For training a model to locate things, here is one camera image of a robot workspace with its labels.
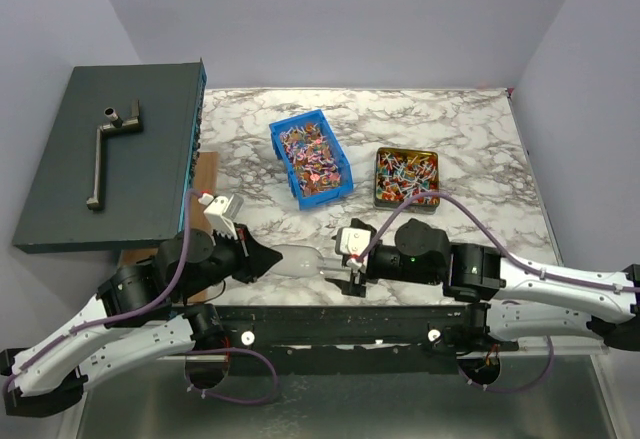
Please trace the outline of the clear glass jar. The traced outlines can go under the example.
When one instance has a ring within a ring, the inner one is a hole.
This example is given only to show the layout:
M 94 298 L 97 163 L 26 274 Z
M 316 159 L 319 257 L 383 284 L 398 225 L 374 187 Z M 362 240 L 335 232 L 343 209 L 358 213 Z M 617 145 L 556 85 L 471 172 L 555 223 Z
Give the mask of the clear glass jar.
M 282 259 L 269 270 L 272 274 L 309 278 L 346 270 L 341 259 L 325 257 L 314 247 L 283 244 L 275 246 L 274 249 L 282 255 Z

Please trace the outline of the metal candy tin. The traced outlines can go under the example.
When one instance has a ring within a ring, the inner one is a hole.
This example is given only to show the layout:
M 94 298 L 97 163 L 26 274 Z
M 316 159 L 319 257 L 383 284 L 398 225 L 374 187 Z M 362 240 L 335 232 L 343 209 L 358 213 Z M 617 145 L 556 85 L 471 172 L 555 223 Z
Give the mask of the metal candy tin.
M 395 208 L 408 197 L 439 190 L 439 156 L 436 152 L 381 147 L 376 152 L 373 203 Z

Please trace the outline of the blue candy bin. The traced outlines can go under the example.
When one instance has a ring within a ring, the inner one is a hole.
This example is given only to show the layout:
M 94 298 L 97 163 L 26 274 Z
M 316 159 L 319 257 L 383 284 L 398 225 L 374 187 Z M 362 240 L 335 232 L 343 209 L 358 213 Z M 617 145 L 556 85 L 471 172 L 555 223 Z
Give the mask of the blue candy bin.
M 269 124 L 272 147 L 286 169 L 298 207 L 309 210 L 354 190 L 350 163 L 324 113 L 317 109 Z

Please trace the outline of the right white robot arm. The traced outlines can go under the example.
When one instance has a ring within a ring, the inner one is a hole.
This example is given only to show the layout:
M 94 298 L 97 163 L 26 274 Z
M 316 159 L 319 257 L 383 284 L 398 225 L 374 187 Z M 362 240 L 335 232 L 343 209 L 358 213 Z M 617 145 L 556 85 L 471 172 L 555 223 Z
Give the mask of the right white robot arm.
M 379 279 L 439 286 L 444 296 L 469 303 L 481 316 L 464 321 L 460 338 L 480 351 L 494 340 L 575 336 L 600 339 L 612 349 L 639 349 L 639 267 L 597 272 L 526 260 L 495 244 L 452 243 L 445 231 L 411 219 L 394 245 L 354 219 L 334 236 L 350 270 L 345 295 L 362 297 Z

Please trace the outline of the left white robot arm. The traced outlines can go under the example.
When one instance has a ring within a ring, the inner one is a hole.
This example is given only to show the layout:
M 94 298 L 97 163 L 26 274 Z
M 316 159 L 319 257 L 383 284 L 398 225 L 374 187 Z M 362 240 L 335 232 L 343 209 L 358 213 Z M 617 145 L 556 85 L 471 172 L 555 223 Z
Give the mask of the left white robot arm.
M 2 351 L 6 414 L 56 415 L 110 376 L 164 356 L 230 356 L 236 349 L 215 308 L 189 298 L 229 277 L 252 283 L 282 258 L 243 225 L 232 237 L 194 229 L 162 242 L 151 257 L 120 267 L 49 338 Z

